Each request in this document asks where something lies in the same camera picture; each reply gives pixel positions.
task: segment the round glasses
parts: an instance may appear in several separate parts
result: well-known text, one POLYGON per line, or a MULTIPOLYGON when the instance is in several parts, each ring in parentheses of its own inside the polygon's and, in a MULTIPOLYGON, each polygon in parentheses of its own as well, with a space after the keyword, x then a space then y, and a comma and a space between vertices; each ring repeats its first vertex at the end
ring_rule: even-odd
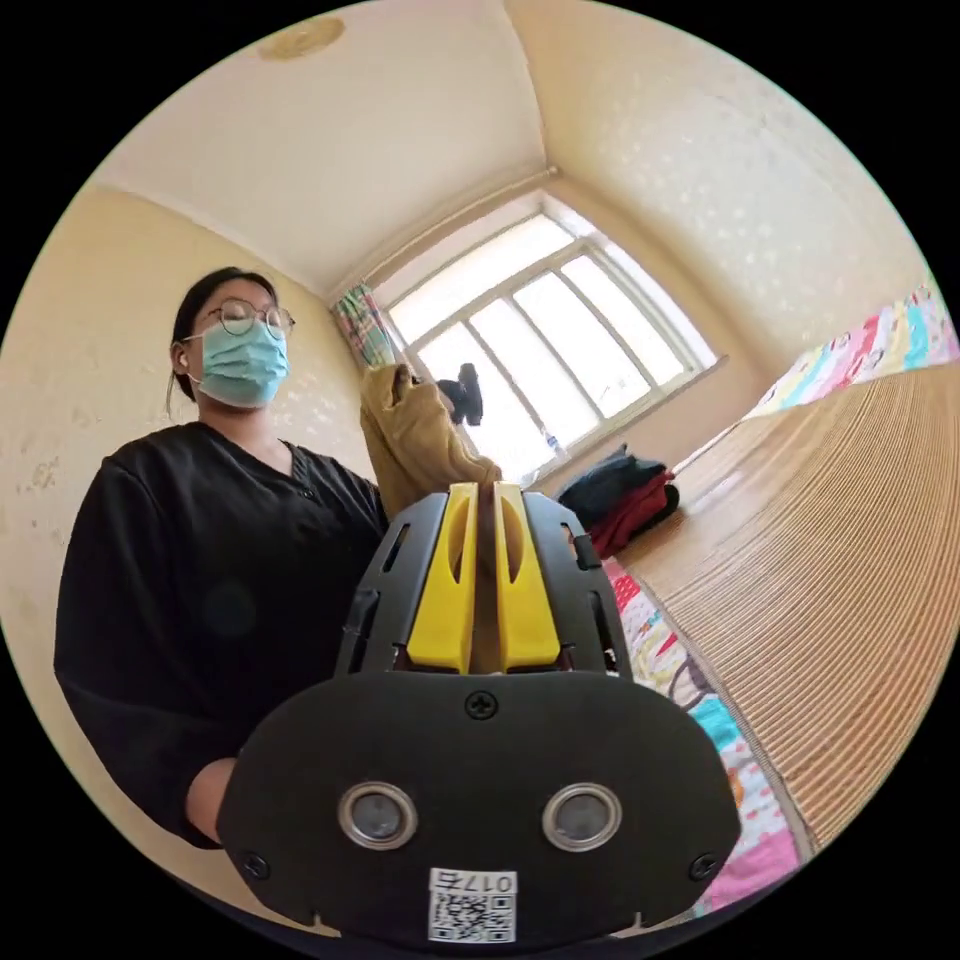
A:
POLYGON ((224 300, 211 313, 217 315, 223 329, 234 337, 242 337, 257 321, 262 321, 267 330, 277 340, 281 340, 290 334, 296 323, 283 307, 256 310, 246 300, 224 300))

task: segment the ceiling light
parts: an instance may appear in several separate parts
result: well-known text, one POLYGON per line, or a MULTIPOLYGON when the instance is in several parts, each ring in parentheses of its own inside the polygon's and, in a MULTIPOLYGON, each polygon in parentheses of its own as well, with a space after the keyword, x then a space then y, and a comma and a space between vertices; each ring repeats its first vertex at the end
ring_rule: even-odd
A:
POLYGON ((329 47, 343 35, 345 29, 339 17, 304 20, 274 34, 261 44, 259 53, 264 60, 296 60, 329 47))

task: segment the blue surgical mask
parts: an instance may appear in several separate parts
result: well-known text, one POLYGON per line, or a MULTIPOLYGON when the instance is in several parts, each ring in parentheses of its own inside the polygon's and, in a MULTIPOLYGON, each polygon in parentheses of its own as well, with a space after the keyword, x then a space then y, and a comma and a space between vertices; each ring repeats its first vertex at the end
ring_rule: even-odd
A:
POLYGON ((276 336, 265 323, 256 321, 238 335, 218 323, 201 339, 203 379, 197 389, 227 406, 266 406, 290 372, 286 337, 276 336))

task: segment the yellow fabric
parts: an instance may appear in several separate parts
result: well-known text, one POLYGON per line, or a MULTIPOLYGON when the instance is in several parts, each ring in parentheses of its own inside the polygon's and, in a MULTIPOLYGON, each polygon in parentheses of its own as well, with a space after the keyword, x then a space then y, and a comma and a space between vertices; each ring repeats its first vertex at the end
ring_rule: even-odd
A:
POLYGON ((432 383, 414 386, 405 364, 369 370, 360 387, 360 428, 387 516, 453 483, 490 487, 502 478, 464 447, 432 383))
MULTIPOLYGON (((463 445, 432 383, 416 386, 405 364, 369 370, 360 386, 360 428, 380 487, 387 516, 393 518, 431 493, 454 483, 478 483, 481 501, 492 501, 500 468, 487 457, 474 457, 463 445)), ((499 669, 493 528, 489 510, 480 511, 477 590, 473 621, 471 673, 499 669)))

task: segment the cream wall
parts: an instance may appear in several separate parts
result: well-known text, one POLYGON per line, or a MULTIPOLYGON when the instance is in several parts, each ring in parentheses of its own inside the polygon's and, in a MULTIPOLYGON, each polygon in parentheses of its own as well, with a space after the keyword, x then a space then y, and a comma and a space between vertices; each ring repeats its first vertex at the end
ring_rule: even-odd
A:
POLYGON ((924 278, 859 162, 745 64, 606 4, 505 4, 548 163, 670 250, 775 375, 924 278))
MULTIPOLYGON (((104 814, 162 867, 267 915, 224 854, 194 850, 154 827, 114 787, 51 668, 58 582, 80 501, 104 456, 169 425, 174 315, 193 281, 227 265, 265 273, 297 320, 292 373, 275 403, 279 434, 372 476, 358 422, 359 374, 320 301, 162 207, 91 189, 44 247, 0 354, 0 619, 41 723, 104 814)), ((193 409, 175 401, 174 418, 192 418, 193 409)))
POLYGON ((586 465, 624 442, 631 453, 672 467, 747 413, 776 377, 699 278, 632 217, 570 176, 552 179, 545 189, 636 260, 683 310, 721 361, 616 436, 551 474, 538 489, 555 493, 586 465))

